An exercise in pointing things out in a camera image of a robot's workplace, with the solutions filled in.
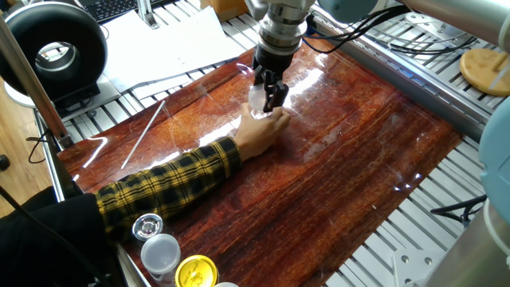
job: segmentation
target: wooden table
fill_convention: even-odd
[[[167,98],[123,170],[158,104],[75,144],[61,160],[71,176],[79,175],[83,191],[94,192],[233,135],[253,83],[252,56]],[[221,281],[241,287],[321,286],[461,140],[445,121],[340,52],[302,47],[284,82],[292,121],[277,144],[168,223],[182,258],[206,255]]]

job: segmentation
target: wooden surface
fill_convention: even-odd
[[[489,89],[494,79],[507,65],[508,54],[498,53],[491,49],[472,49],[461,58],[461,72],[465,79],[478,88],[492,96],[510,95],[510,72],[506,72],[494,89]]]
[[[78,185],[93,192],[234,134],[253,83],[245,66],[251,59],[245,53],[167,98],[167,113],[157,116],[123,170],[158,104],[63,151],[61,159],[71,176],[80,175]],[[445,121],[342,53],[304,46],[284,82],[292,120],[275,147],[168,223],[182,258],[206,255],[221,281],[243,287],[321,286],[461,140]]]
[[[0,184],[19,203],[51,185],[46,163],[29,163],[29,154],[34,142],[25,139],[37,135],[33,111],[14,103],[3,88],[0,78],[0,155],[7,155],[10,167],[0,171]],[[44,159],[41,145],[37,147],[33,160]],[[0,197],[0,218],[14,208]]]

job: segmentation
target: hand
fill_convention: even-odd
[[[274,108],[271,116],[260,120],[254,119],[250,110],[249,104],[242,105],[241,124],[233,138],[243,161],[268,149],[290,122],[290,115],[281,107]]]

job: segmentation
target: metal pole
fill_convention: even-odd
[[[142,20],[149,25],[152,29],[158,29],[159,25],[156,23],[154,14],[152,13],[150,0],[137,0],[138,1],[138,15]]]
[[[0,17],[0,53],[2,53],[9,62],[9,65],[16,74],[16,77],[18,77],[23,88],[32,98],[37,109],[48,125],[49,130],[57,138],[60,144],[63,147],[73,145],[73,141],[65,129],[61,118],[52,106],[46,91],[42,88],[41,82],[37,79],[30,63],[26,60],[25,54],[16,42],[14,35],[10,32],[9,27],[2,17]]]
[[[510,52],[508,0],[397,0]]]
[[[41,117],[37,114],[36,110],[33,110],[33,116],[35,118],[35,124],[37,126],[37,131],[39,132],[39,136],[41,137],[45,133],[45,125],[42,123]],[[62,181],[58,174],[57,165],[53,160],[52,148],[50,144],[53,144],[50,136],[45,136],[43,140],[47,140],[46,142],[41,142],[42,151],[45,154],[46,164],[48,165],[49,177],[51,179],[51,183],[53,185],[53,190],[55,191],[55,197],[57,198],[57,202],[62,202],[65,200],[64,191],[62,189]]]

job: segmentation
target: wooden disc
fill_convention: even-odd
[[[473,87],[478,88],[492,96],[510,95],[510,72],[506,72],[496,87],[489,90],[488,87],[496,79],[498,73],[504,69],[508,59],[503,62],[497,71],[492,70],[492,66],[500,54],[491,49],[472,49],[461,57],[461,72],[464,78]]]

